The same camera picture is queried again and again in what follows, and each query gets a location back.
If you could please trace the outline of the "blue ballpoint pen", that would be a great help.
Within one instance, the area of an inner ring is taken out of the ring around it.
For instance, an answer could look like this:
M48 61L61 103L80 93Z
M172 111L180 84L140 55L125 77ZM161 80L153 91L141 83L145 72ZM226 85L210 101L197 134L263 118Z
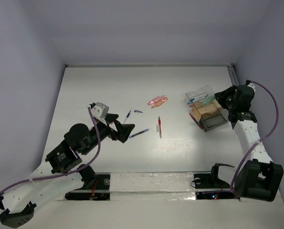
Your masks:
M125 123L126 123L126 121L127 121L127 119L129 118L131 112L132 112L132 110L130 110L130 111L127 113L127 115L126 115L126 117L125 117L125 119L124 119L124 121L123 121L122 124L125 124Z

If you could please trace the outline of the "green correction tape pen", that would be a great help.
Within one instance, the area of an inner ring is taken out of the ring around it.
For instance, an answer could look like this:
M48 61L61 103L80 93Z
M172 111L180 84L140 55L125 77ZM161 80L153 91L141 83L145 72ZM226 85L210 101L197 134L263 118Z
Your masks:
M211 104L213 102L213 100L215 100L215 96L212 95L210 97L208 97L207 99L205 99L202 104L203 106L208 106L209 104Z

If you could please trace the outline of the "white marker blue cap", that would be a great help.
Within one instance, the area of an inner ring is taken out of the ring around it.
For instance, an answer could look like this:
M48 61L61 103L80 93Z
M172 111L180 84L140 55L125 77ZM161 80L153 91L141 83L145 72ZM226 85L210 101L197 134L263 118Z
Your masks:
M208 97L208 94L206 93L202 93L202 94L199 94L199 95L196 95L192 98L190 98L190 101L203 101L205 100L206 98Z

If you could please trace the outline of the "orange highlighter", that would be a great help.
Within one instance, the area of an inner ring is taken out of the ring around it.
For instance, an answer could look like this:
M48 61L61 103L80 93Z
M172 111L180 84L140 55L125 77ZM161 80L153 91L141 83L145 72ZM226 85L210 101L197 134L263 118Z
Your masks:
M151 106L151 109L156 108L156 107L159 107L160 105L162 105L163 103L165 103L165 102L167 102L167 101L168 101L168 98L167 98L167 97L161 98L160 100L158 100L157 102L155 102L154 105Z

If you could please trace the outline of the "pink highlighter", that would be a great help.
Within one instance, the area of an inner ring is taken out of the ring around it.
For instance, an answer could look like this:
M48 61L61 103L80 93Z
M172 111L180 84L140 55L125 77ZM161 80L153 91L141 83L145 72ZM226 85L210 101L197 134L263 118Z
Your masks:
M152 104L155 104L156 102L158 102L159 100L163 99L164 98L164 95L161 95L161 96L157 96L155 98L153 98L152 100L150 100L148 102L148 105L152 105Z

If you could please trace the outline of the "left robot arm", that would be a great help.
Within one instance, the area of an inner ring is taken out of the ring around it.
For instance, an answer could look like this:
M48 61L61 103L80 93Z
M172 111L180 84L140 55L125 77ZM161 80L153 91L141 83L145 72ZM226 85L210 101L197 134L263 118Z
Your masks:
M135 125L121 124L117 118L118 115L109 114L103 122L94 120L92 129L85 124L73 125L29 178L0 192L0 223L14 229L21 227L51 200L59 197L71 200L73 190L90 190L94 199L105 197L94 191L99 187L109 189L104 181L110 176L97 175L91 162L84 163L81 156L100 148L106 138L121 143L128 140Z

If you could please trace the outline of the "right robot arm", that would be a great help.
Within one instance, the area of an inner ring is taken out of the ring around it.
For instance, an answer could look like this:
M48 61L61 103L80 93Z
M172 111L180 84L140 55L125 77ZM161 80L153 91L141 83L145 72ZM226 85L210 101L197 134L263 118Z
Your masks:
M273 162L263 142L272 135L279 121L279 109L273 94L269 92L275 107L275 123L270 132L261 137L258 132L257 118L250 111L254 99L255 81L233 85L216 93L215 99L228 111L228 120L240 142L243 158L230 183L230 192L235 198L250 198L272 202L279 189L284 169Z

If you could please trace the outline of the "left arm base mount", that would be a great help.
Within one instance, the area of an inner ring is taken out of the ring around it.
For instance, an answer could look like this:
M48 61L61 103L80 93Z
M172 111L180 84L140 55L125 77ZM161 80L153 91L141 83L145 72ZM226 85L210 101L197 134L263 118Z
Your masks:
M110 188L110 173L96 173L91 166L77 172L79 175L79 185L75 190L109 190Z

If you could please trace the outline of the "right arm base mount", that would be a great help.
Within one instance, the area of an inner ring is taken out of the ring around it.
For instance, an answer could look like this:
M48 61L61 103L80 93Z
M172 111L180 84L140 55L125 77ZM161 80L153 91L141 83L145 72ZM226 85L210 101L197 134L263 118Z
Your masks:
M214 166L212 166L210 173L195 173L191 186L196 189L229 188L230 185L218 177L220 166L234 168L234 166L229 164L215 163Z

